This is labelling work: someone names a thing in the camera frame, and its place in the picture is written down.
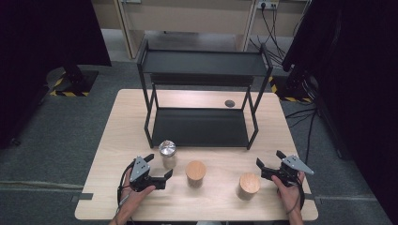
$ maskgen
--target power outlet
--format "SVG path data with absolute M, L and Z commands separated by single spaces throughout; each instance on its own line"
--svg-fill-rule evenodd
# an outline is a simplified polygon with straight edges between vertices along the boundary
M 259 0 L 257 8 L 261 9 L 261 5 L 266 4 L 266 7 L 264 9 L 266 10 L 276 10 L 279 5 L 279 0 Z

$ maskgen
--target yellow black striped tape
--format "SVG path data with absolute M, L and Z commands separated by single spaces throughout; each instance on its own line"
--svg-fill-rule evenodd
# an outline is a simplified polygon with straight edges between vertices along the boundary
M 269 76 L 268 82 L 269 82 L 269 85 L 271 86 L 272 93 L 277 95 L 280 100 L 283 100 L 283 101 L 311 102 L 311 99 L 308 98 L 308 97 L 302 97 L 302 98 L 282 97 L 281 95 L 279 95 L 280 93 L 278 93 L 278 88 L 277 88 L 277 86 L 275 84 L 275 81 L 274 81 L 272 76 Z
M 63 97 L 87 97 L 88 92 L 70 92 L 70 91 L 57 91 L 56 89 L 59 85 L 64 81 L 66 73 L 64 72 L 62 76 L 56 81 L 53 91 L 50 93 L 50 96 L 63 96 Z

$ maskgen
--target human hand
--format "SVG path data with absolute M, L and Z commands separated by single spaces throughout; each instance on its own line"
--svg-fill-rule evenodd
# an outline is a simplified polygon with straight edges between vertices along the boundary
M 140 206 L 143 199 L 155 189 L 155 186 L 149 186 L 141 192 L 133 191 L 130 187 L 130 175 L 131 168 L 126 172 L 126 178 L 123 183 L 124 188 L 122 189 L 120 197 L 120 200 L 125 201 L 119 206 L 119 212 L 115 215 L 110 224 L 125 224 L 135 210 Z
M 300 183 L 304 181 L 304 172 L 298 172 Z M 278 187 L 278 194 L 286 214 L 289 216 L 290 224 L 302 224 L 299 187 L 286 187 L 275 175 L 271 176 L 272 181 Z

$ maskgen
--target wooden block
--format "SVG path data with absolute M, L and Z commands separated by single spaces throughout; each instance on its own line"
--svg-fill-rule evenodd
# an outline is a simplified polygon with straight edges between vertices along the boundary
M 203 184 L 203 178 L 206 175 L 206 166 L 201 161 L 192 161 L 185 168 L 188 185 L 192 188 L 199 188 Z
M 237 186 L 237 196 L 241 200 L 250 200 L 260 189 L 260 179 L 252 172 L 246 172 L 240 176 Z

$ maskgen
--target silver can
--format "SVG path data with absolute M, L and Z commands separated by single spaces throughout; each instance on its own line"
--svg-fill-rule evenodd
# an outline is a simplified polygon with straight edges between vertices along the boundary
M 164 168 L 173 169 L 176 166 L 176 145 L 166 140 L 159 145 L 159 152 Z

